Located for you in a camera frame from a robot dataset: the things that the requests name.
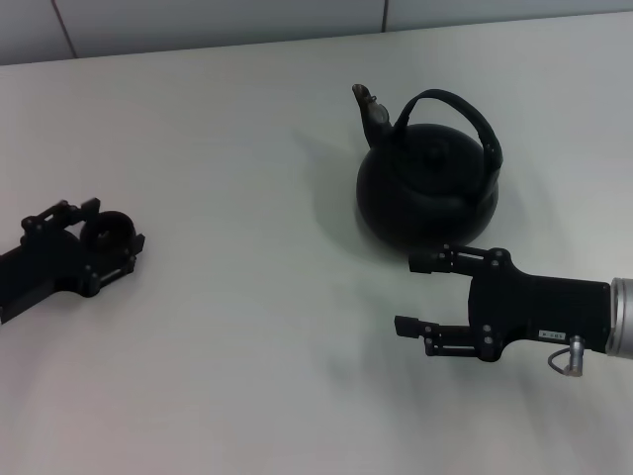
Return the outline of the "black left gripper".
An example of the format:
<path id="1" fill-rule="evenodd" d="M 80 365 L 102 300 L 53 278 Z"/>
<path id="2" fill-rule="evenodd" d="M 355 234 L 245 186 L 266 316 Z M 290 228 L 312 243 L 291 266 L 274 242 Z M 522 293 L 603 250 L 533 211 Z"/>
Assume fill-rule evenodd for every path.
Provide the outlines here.
<path id="1" fill-rule="evenodd" d="M 64 230 L 95 218 L 101 202 L 92 198 L 79 206 L 66 200 L 22 220 L 25 233 Z M 93 297 L 105 286 L 131 274 L 145 237 L 94 236 L 86 247 L 69 232 L 23 237 L 1 255 L 1 323 L 6 324 L 57 292 Z"/>

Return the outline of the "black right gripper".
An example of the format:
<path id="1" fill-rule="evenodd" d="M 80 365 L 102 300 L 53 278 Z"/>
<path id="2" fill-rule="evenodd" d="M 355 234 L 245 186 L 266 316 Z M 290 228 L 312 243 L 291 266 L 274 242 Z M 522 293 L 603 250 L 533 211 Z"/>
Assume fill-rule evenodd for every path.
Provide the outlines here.
<path id="1" fill-rule="evenodd" d="M 467 326 L 446 326 L 395 316 L 398 336 L 421 338 L 429 357 L 500 359 L 518 340 L 569 344 L 605 353 L 609 337 L 609 285 L 605 282 L 538 276 L 520 271 L 505 249 L 444 244 L 411 255 L 414 273 L 473 275 Z"/>

